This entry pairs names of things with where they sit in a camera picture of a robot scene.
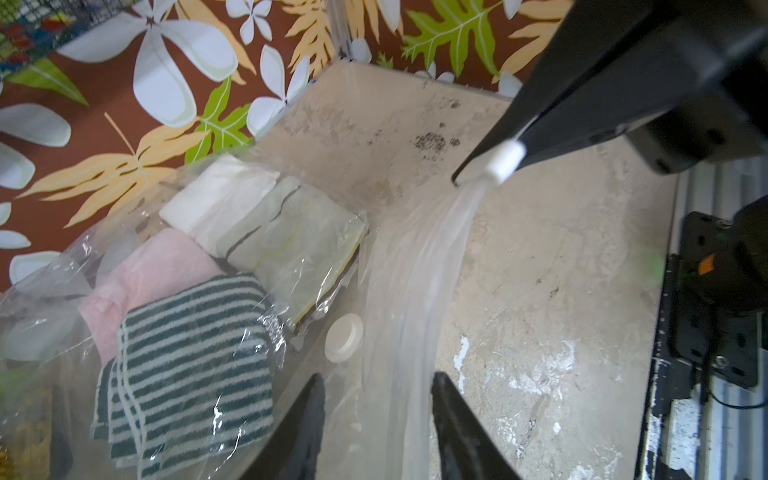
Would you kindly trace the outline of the clear plastic vacuum bag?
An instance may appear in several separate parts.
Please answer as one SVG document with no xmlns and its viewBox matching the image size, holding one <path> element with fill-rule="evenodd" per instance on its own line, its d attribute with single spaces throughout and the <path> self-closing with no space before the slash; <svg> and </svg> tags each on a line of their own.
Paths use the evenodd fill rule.
<svg viewBox="0 0 768 480">
<path fill-rule="evenodd" d="M 252 149 L 181 167 L 1 296 L 5 479 L 426 479 L 489 180 L 390 206 Z"/>
</svg>

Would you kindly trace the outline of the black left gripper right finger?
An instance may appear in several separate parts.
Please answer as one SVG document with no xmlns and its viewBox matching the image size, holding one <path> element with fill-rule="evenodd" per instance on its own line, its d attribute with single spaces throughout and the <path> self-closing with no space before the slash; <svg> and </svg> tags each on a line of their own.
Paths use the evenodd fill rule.
<svg viewBox="0 0 768 480">
<path fill-rule="evenodd" d="M 521 479 L 445 372 L 434 374 L 431 395 L 442 479 Z"/>
</svg>

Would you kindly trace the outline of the green white striped towel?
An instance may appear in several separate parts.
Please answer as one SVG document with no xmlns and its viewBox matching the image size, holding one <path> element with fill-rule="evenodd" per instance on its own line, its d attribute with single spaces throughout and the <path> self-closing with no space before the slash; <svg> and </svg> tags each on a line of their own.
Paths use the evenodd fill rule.
<svg viewBox="0 0 768 480">
<path fill-rule="evenodd" d="M 273 427 L 275 313 L 248 273 L 130 310 L 100 372 L 92 436 L 118 468 L 164 479 L 266 438 Z"/>
</svg>

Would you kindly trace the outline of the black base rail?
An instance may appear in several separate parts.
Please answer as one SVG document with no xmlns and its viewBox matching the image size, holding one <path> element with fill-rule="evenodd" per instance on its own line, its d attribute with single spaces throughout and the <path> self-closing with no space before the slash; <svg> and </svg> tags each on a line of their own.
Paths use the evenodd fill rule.
<svg viewBox="0 0 768 480">
<path fill-rule="evenodd" d="M 667 256 L 637 479 L 767 476 L 767 204 L 690 212 Z"/>
</svg>

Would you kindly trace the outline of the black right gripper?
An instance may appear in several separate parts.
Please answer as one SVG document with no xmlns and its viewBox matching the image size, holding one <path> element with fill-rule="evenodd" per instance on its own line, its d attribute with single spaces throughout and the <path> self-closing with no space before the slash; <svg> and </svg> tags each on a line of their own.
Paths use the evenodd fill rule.
<svg viewBox="0 0 768 480">
<path fill-rule="evenodd" d="M 520 170 L 618 137 L 661 175 L 766 156 L 766 3 L 576 2 L 452 181 L 505 140 Z"/>
</svg>

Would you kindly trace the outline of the white bag zipper slider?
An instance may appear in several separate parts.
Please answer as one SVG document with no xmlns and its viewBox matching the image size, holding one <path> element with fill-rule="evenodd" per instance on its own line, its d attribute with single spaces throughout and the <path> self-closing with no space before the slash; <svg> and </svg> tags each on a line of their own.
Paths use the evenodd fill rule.
<svg viewBox="0 0 768 480">
<path fill-rule="evenodd" d="M 494 185 L 502 185 L 518 169 L 526 153 L 521 141 L 505 140 L 484 154 L 481 174 Z"/>
</svg>

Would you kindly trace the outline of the pink towel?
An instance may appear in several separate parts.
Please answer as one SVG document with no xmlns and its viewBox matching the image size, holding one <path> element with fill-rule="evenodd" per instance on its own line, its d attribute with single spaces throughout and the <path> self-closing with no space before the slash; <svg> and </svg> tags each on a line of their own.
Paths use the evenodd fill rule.
<svg viewBox="0 0 768 480">
<path fill-rule="evenodd" d="M 117 330 L 134 308 L 174 295 L 223 271 L 183 232 L 165 228 L 123 260 L 80 304 L 101 362 L 117 354 Z"/>
</svg>

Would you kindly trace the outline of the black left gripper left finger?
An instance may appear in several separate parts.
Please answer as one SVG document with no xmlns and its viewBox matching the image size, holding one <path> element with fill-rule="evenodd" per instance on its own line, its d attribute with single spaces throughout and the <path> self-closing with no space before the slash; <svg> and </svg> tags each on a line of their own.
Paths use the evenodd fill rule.
<svg viewBox="0 0 768 480">
<path fill-rule="evenodd" d="M 325 422 L 325 382 L 313 374 L 241 479 L 315 479 Z"/>
</svg>

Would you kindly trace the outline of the white vacuum bag valve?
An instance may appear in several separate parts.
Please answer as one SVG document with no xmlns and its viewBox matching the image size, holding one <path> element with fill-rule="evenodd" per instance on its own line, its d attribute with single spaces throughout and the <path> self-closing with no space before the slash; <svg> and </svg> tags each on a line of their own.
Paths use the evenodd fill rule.
<svg viewBox="0 0 768 480">
<path fill-rule="evenodd" d="M 336 319 L 327 331 L 324 353 L 332 363 L 348 361 L 360 347 L 364 336 L 362 318 L 355 313 Z"/>
</svg>

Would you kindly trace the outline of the pale green towel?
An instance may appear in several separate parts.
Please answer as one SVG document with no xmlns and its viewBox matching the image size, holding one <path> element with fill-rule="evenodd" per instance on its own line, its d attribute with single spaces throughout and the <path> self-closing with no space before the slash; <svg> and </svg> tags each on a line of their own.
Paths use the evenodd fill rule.
<svg viewBox="0 0 768 480">
<path fill-rule="evenodd" d="M 253 273 L 286 326 L 297 331 L 355 259 L 367 214 L 286 176 L 216 242 L 216 254 Z"/>
</svg>

